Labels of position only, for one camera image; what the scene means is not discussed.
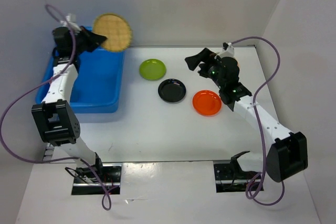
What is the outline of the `bamboo woven round tray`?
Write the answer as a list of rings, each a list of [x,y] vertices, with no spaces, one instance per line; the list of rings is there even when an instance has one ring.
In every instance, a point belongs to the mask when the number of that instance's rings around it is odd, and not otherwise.
[[[122,52],[129,48],[132,41],[132,29],[129,23],[114,13],[98,16],[93,22],[92,31],[107,38],[101,47],[110,52]]]

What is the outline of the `orange-brown woven round tray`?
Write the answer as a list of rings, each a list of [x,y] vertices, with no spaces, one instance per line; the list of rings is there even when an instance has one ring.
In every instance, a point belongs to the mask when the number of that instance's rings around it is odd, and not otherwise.
[[[220,56],[217,55],[215,57],[223,66],[225,67],[229,67],[229,66],[234,66],[234,67],[238,67],[238,61],[236,60],[236,58],[232,57],[232,56]]]

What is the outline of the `orange plastic plate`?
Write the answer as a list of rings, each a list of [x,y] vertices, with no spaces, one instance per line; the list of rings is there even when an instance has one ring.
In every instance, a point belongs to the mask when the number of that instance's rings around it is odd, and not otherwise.
[[[203,116],[216,115],[222,108],[220,97],[211,90],[201,90],[192,98],[195,111]]]

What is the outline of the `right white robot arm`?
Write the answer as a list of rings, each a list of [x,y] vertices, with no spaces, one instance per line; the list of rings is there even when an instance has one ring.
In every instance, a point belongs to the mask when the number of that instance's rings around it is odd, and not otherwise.
[[[264,153],[244,151],[231,158],[232,176],[243,178],[248,172],[266,172],[279,183],[308,167],[306,137],[281,125],[253,100],[253,93],[239,80],[240,69],[234,57],[204,48],[186,57],[185,62],[191,71],[199,68],[201,77],[210,78],[219,88],[221,101],[264,137]]]

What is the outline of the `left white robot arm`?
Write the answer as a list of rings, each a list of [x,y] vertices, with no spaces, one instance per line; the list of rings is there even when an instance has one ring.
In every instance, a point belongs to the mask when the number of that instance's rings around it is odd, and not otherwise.
[[[33,105],[32,116],[42,141],[74,157],[79,174],[98,182],[103,179],[105,170],[98,154],[80,137],[80,123],[69,101],[78,78],[79,55],[93,52],[107,38],[83,26],[76,34],[68,27],[58,27],[52,35],[56,44],[52,51],[53,76],[42,102]]]

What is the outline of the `black plastic plate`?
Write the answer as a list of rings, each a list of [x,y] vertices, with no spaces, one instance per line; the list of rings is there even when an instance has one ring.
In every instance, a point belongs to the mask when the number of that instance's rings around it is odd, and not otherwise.
[[[158,87],[159,97],[167,103],[178,103],[186,95],[186,86],[177,79],[166,79]]]

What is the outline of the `green plastic plate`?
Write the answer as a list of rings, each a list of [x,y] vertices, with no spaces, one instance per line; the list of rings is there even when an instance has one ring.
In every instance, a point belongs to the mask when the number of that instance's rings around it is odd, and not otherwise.
[[[147,59],[140,64],[139,74],[145,80],[156,81],[165,76],[166,66],[161,60]]]

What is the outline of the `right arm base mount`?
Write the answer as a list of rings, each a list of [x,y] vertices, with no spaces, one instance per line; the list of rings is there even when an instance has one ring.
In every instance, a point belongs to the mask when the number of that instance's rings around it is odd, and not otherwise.
[[[217,193],[244,192],[257,172],[235,172],[230,161],[213,163]]]

